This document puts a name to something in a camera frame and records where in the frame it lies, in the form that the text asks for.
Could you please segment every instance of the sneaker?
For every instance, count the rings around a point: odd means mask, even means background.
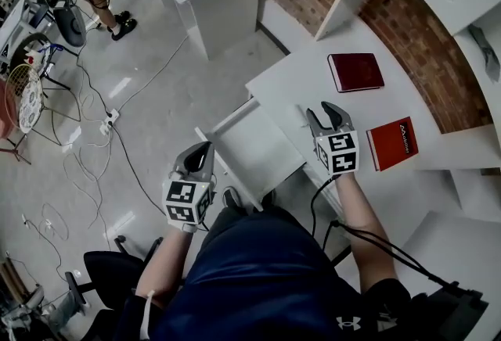
[[[242,209],[242,201],[238,192],[233,187],[226,187],[222,192],[222,204],[224,207],[231,207],[233,209]]]
[[[114,41],[122,39],[129,32],[132,32],[136,25],[138,25],[138,22],[136,20],[128,19],[127,21],[125,21],[125,23],[121,24],[121,29],[118,35],[111,34],[111,39],[113,39]]]
[[[123,24],[125,23],[125,21],[127,21],[128,19],[131,18],[131,13],[128,12],[127,10],[125,10],[124,12],[120,13],[120,14],[115,14],[115,20],[117,21],[117,23],[119,24]],[[111,30],[111,28],[109,27],[106,27],[108,29],[108,32],[113,32]]]

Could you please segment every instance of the red brick wall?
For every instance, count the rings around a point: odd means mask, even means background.
[[[314,34],[334,0],[275,0]],[[443,133],[492,122],[463,54],[423,0],[367,0],[360,16],[407,72]]]

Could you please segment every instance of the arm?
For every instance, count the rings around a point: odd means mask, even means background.
[[[148,297],[155,291],[153,303],[164,308],[178,291],[185,265],[186,255],[193,234],[182,232],[175,227],[169,228],[169,233],[158,247],[152,259],[139,279],[135,294]]]
[[[337,192],[344,211],[346,224],[358,230],[372,232],[387,239],[381,223],[353,173],[341,175],[336,180]],[[351,250],[359,267],[362,293],[386,278],[397,278],[393,258],[377,246],[350,235]]]

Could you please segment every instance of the dark red book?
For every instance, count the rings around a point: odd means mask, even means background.
[[[377,89],[383,76],[372,53],[342,53],[327,57],[338,92]]]
[[[367,131],[376,171],[383,171],[417,155],[416,136],[410,117]]]

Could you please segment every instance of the black office chair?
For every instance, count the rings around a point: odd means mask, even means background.
[[[83,294],[95,289],[108,308],[99,311],[81,341],[113,339],[125,301],[132,295],[132,290],[137,286],[144,268],[162,240],[162,238],[155,240],[143,261],[127,253],[122,245],[125,237],[120,235],[114,240],[120,252],[87,252],[84,255],[85,267],[91,282],[78,285],[72,273],[69,271],[65,273],[70,291],[80,305],[87,303]]]

